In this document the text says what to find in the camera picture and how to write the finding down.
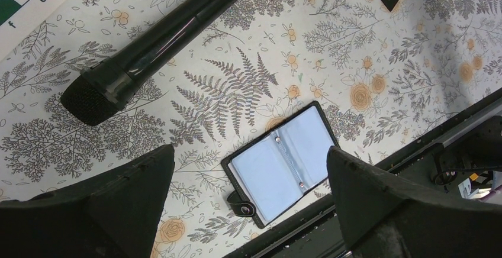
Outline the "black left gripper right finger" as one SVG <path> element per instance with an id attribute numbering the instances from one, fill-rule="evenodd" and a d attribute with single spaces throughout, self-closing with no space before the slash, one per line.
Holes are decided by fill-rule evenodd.
<path id="1" fill-rule="evenodd" d="M 333 146 L 328 179 L 354 257 L 500 257 L 501 206 L 450 196 Z"/>

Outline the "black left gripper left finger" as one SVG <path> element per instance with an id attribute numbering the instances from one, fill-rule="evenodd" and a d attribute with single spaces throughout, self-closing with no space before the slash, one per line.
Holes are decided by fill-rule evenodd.
<path id="1" fill-rule="evenodd" d="M 2 257 L 149 257 L 175 167 L 162 145 L 27 201 L 1 202 Z"/>

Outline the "black leather card holder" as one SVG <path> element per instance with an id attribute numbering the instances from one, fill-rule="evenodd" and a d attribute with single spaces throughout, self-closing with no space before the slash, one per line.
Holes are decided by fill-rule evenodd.
<path id="1" fill-rule="evenodd" d="M 309 103 L 221 161 L 234 188 L 227 204 L 265 228 L 327 179 L 338 145 L 319 102 Z"/>

